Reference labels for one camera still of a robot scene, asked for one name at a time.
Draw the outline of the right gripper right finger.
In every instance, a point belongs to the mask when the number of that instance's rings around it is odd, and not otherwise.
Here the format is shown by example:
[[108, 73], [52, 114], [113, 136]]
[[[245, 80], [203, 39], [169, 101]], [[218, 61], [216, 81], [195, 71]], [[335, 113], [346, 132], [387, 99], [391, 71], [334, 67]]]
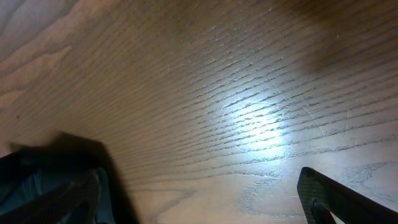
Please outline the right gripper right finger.
[[303, 167], [297, 192], [308, 223], [397, 223], [397, 212]]

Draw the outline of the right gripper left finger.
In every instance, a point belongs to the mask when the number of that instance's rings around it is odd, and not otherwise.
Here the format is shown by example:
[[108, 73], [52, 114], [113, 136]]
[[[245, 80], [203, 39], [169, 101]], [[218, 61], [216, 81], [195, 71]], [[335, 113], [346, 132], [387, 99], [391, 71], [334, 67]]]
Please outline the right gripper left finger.
[[91, 224], [100, 198], [100, 180], [95, 170], [61, 185], [17, 209], [1, 215], [1, 223]]

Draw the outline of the black t-shirt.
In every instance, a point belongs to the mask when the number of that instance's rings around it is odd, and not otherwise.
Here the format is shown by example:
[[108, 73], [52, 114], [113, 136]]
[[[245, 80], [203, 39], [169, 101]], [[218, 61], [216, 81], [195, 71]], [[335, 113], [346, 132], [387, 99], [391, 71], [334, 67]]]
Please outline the black t-shirt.
[[115, 223], [108, 175], [84, 154], [14, 152], [1, 158], [1, 214], [17, 209], [81, 176], [89, 169], [101, 184], [95, 223]]

